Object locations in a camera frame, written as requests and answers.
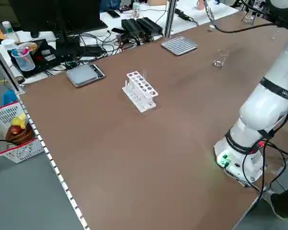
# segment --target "table surface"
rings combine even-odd
[[[240,29],[241,18],[217,23]],[[91,229],[231,229],[256,198],[217,166],[213,145],[237,120],[288,32],[278,29],[272,40],[274,27],[207,29],[179,34],[199,45],[186,55],[165,51],[159,39],[99,60],[104,80],[78,89],[60,73],[21,95]],[[212,66],[218,49],[230,52],[222,69]],[[121,90],[135,70],[159,93],[145,114]],[[288,151],[288,127],[274,140]]]
[[[199,24],[204,24],[207,23],[209,21],[208,17],[206,16],[206,12],[205,11],[200,11],[198,10],[196,7],[196,1],[194,0],[182,0],[182,1],[178,1],[177,3],[177,8],[184,11],[185,14],[193,17]],[[214,11],[214,15],[215,18],[221,18],[221,17],[225,17],[227,15],[236,13],[237,10],[229,7],[225,4],[219,4],[219,5],[215,5],[214,1],[210,1],[209,5],[211,6],[212,10]],[[168,8],[168,6],[149,6],[148,4],[141,4],[141,17],[148,17],[151,20],[153,20],[154,22],[157,21],[158,18],[160,18],[160,16],[164,13],[164,10]],[[104,12],[100,14],[100,19],[107,24],[108,28],[107,29],[102,29],[102,30],[97,30],[97,31],[91,31],[88,32],[92,35],[96,35],[96,36],[103,36],[103,37],[99,37],[101,40],[104,40],[106,37],[109,36],[109,33],[107,32],[108,30],[111,31],[112,28],[116,27],[116,28],[121,28],[121,20],[122,19],[129,19],[132,17],[132,11],[127,11],[125,13],[119,13],[120,14],[120,18],[116,18],[113,19],[108,13]],[[164,14],[164,16],[157,22],[163,29],[165,28],[165,24],[166,24],[166,19],[167,19],[167,12]],[[192,22],[188,22],[185,21],[181,18],[179,18],[177,15],[174,16],[174,21],[173,21],[173,26],[172,26],[172,34],[176,34],[178,32],[190,29],[195,27],[195,23]],[[29,32],[17,32],[20,40],[22,42],[27,42],[27,41],[31,41],[32,37],[30,36]],[[116,33],[111,32],[111,36],[108,37],[107,40],[111,41],[116,37]],[[41,32],[39,38],[36,38],[35,40],[38,39],[46,39],[48,41],[48,43],[53,46],[55,48],[55,36],[52,32]],[[86,45],[95,45],[96,44],[96,40],[93,38],[89,38],[89,37],[83,37],[84,42]],[[115,44],[115,41],[109,43],[111,45],[113,45],[115,48],[117,47]],[[112,47],[111,46],[105,46],[105,49],[107,51],[111,51]],[[8,63],[8,66],[12,65],[11,62],[11,58],[8,55],[7,51],[5,50],[5,48],[0,45],[0,52],[2,54],[2,56],[4,57],[5,61]],[[55,67],[55,69],[65,69],[63,66],[58,66]],[[17,68],[15,68],[14,66],[11,67],[11,71],[15,76],[20,76],[21,73],[18,71]],[[57,71],[51,71],[49,70],[50,73],[52,74],[56,74]],[[36,74],[28,79],[26,79],[25,83],[29,84],[35,81],[39,81],[41,79],[47,78],[48,75],[45,73],[39,73]]]

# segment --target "robotic arm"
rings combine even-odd
[[[271,13],[288,28],[288,0],[266,0]],[[288,42],[265,77],[240,108],[240,117],[215,144],[218,165],[245,184],[263,174],[259,148],[288,120]]]

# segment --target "black monitor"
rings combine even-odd
[[[53,31],[58,56],[84,53],[76,35],[107,28],[99,18],[100,0],[10,0],[24,31]]]

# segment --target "white basket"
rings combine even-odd
[[[0,140],[5,140],[11,121],[22,112],[23,109],[19,102],[0,107]],[[15,163],[22,162],[43,151],[44,149],[37,138],[19,146],[0,141],[0,156],[5,156]]]

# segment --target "white test tube rack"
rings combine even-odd
[[[122,89],[140,113],[154,108],[153,98],[158,96],[157,91],[137,71],[128,73],[127,77],[129,81],[125,81]]]

